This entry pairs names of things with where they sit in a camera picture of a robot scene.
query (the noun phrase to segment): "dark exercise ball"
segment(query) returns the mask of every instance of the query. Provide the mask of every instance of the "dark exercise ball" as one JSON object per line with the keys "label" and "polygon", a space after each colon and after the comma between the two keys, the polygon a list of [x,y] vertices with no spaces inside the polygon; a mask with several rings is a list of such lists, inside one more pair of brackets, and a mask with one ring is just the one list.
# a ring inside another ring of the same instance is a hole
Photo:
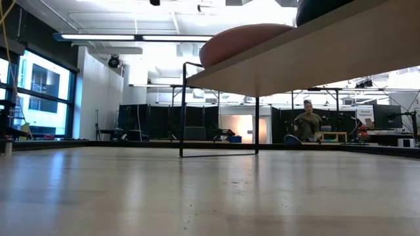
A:
{"label": "dark exercise ball", "polygon": [[353,0],[300,0],[297,5],[296,25],[301,26]]}

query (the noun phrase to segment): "floor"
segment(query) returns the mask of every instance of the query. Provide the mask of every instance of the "floor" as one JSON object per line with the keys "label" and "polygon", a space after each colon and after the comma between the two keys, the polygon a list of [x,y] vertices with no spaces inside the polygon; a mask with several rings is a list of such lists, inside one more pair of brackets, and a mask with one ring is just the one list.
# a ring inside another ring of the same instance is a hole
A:
{"label": "floor", "polygon": [[332,151],[183,160],[175,149],[17,152],[0,157],[0,235],[417,236],[420,161]]}

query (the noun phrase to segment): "person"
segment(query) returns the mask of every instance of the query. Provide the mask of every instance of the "person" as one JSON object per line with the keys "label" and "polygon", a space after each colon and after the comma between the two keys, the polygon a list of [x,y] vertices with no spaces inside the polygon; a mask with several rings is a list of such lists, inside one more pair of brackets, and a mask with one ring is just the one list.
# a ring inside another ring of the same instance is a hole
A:
{"label": "person", "polygon": [[298,115],[295,119],[295,130],[297,137],[301,140],[315,138],[315,133],[320,132],[322,119],[319,115],[313,113],[312,103],[308,100],[303,102],[304,113]]}

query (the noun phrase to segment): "black partition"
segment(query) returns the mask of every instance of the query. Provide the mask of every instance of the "black partition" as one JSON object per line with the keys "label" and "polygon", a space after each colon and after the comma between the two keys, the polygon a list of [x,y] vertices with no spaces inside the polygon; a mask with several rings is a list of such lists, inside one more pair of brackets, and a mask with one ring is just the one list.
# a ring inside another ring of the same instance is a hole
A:
{"label": "black partition", "polygon": [[171,108],[150,106],[148,114],[148,126],[150,127],[151,139],[169,138],[171,129]]}
{"label": "black partition", "polygon": [[[141,104],[138,106],[141,130],[150,139],[179,139],[181,107],[161,107]],[[137,105],[121,105],[118,116],[119,128],[137,130]],[[205,127],[206,140],[212,140],[219,127],[219,108],[186,108],[186,127]]]}
{"label": "black partition", "polygon": [[282,125],[280,109],[271,107],[271,138],[273,144],[280,144],[283,142]]}
{"label": "black partition", "polygon": [[204,127],[204,108],[187,106],[185,110],[186,127]]}
{"label": "black partition", "polygon": [[217,135],[219,128],[219,107],[204,108],[204,127],[206,140],[212,140]]}
{"label": "black partition", "polygon": [[124,130],[138,130],[138,122],[140,120],[141,129],[147,129],[147,113],[147,104],[120,105],[118,113],[118,127]]}
{"label": "black partition", "polygon": [[[304,109],[294,109],[293,111],[293,117],[292,117],[292,111],[291,110],[281,110],[280,112],[280,118],[278,117],[278,109],[272,108],[272,142],[273,144],[280,144],[283,142],[283,137],[288,133],[287,125],[290,124],[298,115],[304,113]],[[329,111],[324,109],[314,109],[314,113],[318,114],[319,116],[328,117],[329,118],[329,124],[331,125],[331,130],[336,131],[337,130],[337,112],[336,111]],[[342,113],[344,115],[340,118],[340,125],[339,125],[339,131],[341,132],[347,132],[347,134],[350,134],[354,128],[356,127],[356,121],[354,119],[351,119],[349,117],[355,117],[356,112],[355,111],[339,111],[339,113]]]}

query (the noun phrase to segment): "white ceiling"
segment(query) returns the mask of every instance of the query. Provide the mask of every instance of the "white ceiling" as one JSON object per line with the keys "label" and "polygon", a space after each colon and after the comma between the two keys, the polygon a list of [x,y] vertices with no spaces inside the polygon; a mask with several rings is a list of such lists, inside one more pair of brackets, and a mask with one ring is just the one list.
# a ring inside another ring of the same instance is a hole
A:
{"label": "white ceiling", "polygon": [[296,13],[275,0],[253,0],[240,7],[226,7],[224,0],[163,1],[159,7],[138,0],[18,0],[27,11],[63,33],[75,30],[42,2],[80,33],[214,35],[244,24],[292,24]]}
{"label": "white ceiling", "polygon": [[[143,0],[18,0],[18,4],[61,33],[215,35],[245,24],[293,25],[295,21],[296,9],[283,8],[275,0],[252,0],[240,7],[227,7],[225,1],[161,0],[159,7]],[[96,55],[104,62],[110,55],[103,51],[110,47],[141,47],[142,57],[148,56],[144,61],[149,64],[152,77],[179,78],[182,63],[187,60],[177,56],[176,43],[96,42],[94,45],[96,48],[90,52],[102,51]],[[137,57],[122,55],[120,58],[126,64],[138,63]],[[200,62],[198,58],[188,60]]]}

